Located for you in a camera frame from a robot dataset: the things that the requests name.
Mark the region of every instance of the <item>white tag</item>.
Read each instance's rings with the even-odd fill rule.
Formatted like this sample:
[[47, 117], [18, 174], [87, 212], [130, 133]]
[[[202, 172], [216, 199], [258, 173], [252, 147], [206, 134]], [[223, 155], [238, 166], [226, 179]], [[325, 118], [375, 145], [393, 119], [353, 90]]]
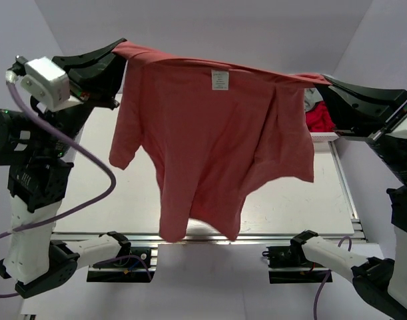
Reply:
[[228, 90], [228, 71], [212, 70], [212, 90]]

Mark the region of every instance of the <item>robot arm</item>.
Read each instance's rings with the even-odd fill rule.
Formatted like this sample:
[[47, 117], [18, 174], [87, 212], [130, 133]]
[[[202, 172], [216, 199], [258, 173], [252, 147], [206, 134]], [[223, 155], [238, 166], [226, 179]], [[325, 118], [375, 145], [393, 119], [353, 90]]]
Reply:
[[[94, 107], [118, 107], [126, 61], [111, 51], [120, 42], [76, 57], [17, 57], [7, 72], [14, 83], [31, 94], [31, 107], [52, 126], [74, 139]], [[37, 105], [46, 106], [41, 111]], [[8, 165], [11, 194], [11, 228], [56, 216], [65, 196], [72, 163], [62, 157], [69, 146], [44, 131], [22, 112], [0, 109], [0, 165]], [[55, 223], [11, 235], [9, 252], [0, 261], [0, 275], [17, 281], [24, 298], [56, 288], [76, 269], [128, 255], [127, 238], [107, 233], [97, 239], [65, 244], [51, 241]]]
[[404, 184], [389, 189], [396, 233], [396, 260], [349, 253], [312, 231], [291, 241], [300, 261], [320, 263], [349, 280], [363, 300], [393, 319], [407, 319], [407, 91], [349, 85], [326, 77], [332, 85], [316, 85], [335, 131], [366, 142]]

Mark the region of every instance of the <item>white wall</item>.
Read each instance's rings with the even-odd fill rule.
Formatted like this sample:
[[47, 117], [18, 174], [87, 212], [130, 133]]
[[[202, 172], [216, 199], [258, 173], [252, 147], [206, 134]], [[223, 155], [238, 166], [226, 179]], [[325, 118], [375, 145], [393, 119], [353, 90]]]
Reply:
[[125, 37], [178, 55], [332, 73], [372, 0], [36, 0], [66, 55]]
[[[4, 78], [16, 55], [33, 59], [59, 54], [61, 50], [33, 0], [0, 0], [0, 108], [15, 109]], [[11, 215], [7, 174], [7, 168], [0, 167], [0, 232], [8, 228]], [[7, 240], [3, 239], [0, 259], [6, 253]], [[13, 287], [12, 281], [0, 278], [0, 293], [12, 293]], [[20, 298], [0, 300], [0, 319], [16, 319], [20, 303]]]
[[[372, 2], [334, 76], [358, 85], [407, 89], [407, 0]], [[340, 141], [338, 150], [366, 235], [393, 257], [385, 190], [400, 183], [364, 143]]]

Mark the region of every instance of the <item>white table surface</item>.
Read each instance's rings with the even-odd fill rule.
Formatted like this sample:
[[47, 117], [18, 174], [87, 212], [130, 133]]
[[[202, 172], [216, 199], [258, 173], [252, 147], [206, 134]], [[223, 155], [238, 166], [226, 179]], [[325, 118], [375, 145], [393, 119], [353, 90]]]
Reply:
[[[81, 143], [106, 164], [109, 164], [116, 118], [116, 110], [94, 110], [81, 137]], [[315, 145], [315, 182], [311, 184], [295, 178], [281, 178], [250, 194], [242, 210], [240, 234], [294, 235], [305, 229], [315, 230], [322, 235], [353, 234], [350, 208], [328, 144]], [[58, 221], [56, 232], [159, 232], [159, 188], [149, 156], [140, 148], [125, 171], [117, 168], [113, 168], [113, 171], [117, 178], [114, 192], [101, 202]], [[108, 178], [100, 169], [77, 154], [60, 212], [98, 195], [108, 184]], [[200, 221], [190, 220], [187, 233], [208, 234], [216, 231]]]
[[[237, 251], [229, 248], [255, 248], [254, 245], [214, 245], [214, 247], [217, 247], [214, 252], [215, 257], [220, 254], [218, 247], [222, 247], [221, 250], [229, 252], [229, 254], [222, 255], [224, 257], [223, 265], [217, 265], [215, 272], [222, 268], [224, 270], [230, 268], [229, 261], [232, 261], [233, 265], [236, 265], [238, 260], [243, 261], [242, 249]], [[375, 244], [354, 245], [352, 250], [362, 255], [382, 257], [379, 245]], [[193, 252], [186, 253], [189, 258], [182, 261], [178, 257], [181, 254], [184, 256], [183, 252], [172, 252], [170, 255], [159, 257], [161, 261], [165, 261], [164, 270], [167, 270], [167, 272], [159, 273], [159, 276], [157, 276], [158, 271], [156, 270], [154, 283], [86, 283], [86, 270], [81, 269], [64, 286], [25, 300], [21, 313], [37, 315], [37, 320], [170, 320], [172, 319], [171, 316], [178, 314], [192, 314], [193, 318], [189, 319], [197, 320], [237, 320], [244, 319], [242, 318], [243, 314], [246, 315], [247, 320], [313, 319], [312, 304], [318, 285], [265, 285], [264, 283], [268, 283], [266, 274], [268, 269], [265, 269], [266, 265], [262, 265], [258, 249], [251, 252], [246, 255], [249, 258], [248, 264], [245, 263], [235, 268], [235, 271], [241, 275], [247, 274], [247, 277], [242, 276], [237, 279], [242, 286], [242, 291], [238, 292], [240, 294], [228, 288], [218, 288], [220, 292], [213, 291], [214, 288], [207, 284], [195, 286], [193, 285], [194, 278], [188, 279], [187, 283], [185, 283], [182, 279], [187, 277], [187, 272], [191, 270], [187, 266], [200, 268], [199, 273], [201, 275], [205, 274], [205, 266], [196, 265], [196, 257], [191, 254]], [[257, 259], [250, 259], [250, 254]], [[260, 263], [262, 267], [253, 265], [253, 263]], [[172, 270], [176, 271], [175, 273], [169, 273], [170, 266], [173, 267]], [[207, 266], [214, 274], [213, 264], [210, 262]], [[335, 273], [332, 276], [333, 282], [326, 284], [320, 296], [318, 304], [319, 320], [389, 319], [389, 317], [363, 302], [351, 283]], [[221, 304], [214, 302], [213, 297], [203, 295], [202, 292], [210, 292], [212, 295], [222, 293], [224, 295], [223, 302]], [[182, 303], [180, 310], [173, 310], [172, 305], [167, 303], [168, 301], [172, 301], [174, 305]], [[205, 303], [213, 303], [214, 305], [211, 307], [205, 305]], [[164, 314], [166, 317], [158, 317], [157, 315], [160, 314]]]

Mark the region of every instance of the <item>pink shirt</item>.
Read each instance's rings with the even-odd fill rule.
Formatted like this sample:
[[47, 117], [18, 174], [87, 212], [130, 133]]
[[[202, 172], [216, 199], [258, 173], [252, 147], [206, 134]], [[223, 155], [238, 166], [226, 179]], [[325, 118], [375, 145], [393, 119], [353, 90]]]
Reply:
[[313, 182], [303, 89], [329, 84], [321, 75], [178, 57], [130, 42], [113, 52], [129, 62], [110, 163], [125, 169], [140, 146], [149, 154], [166, 241], [181, 240], [189, 218], [235, 240], [249, 193], [279, 177]]

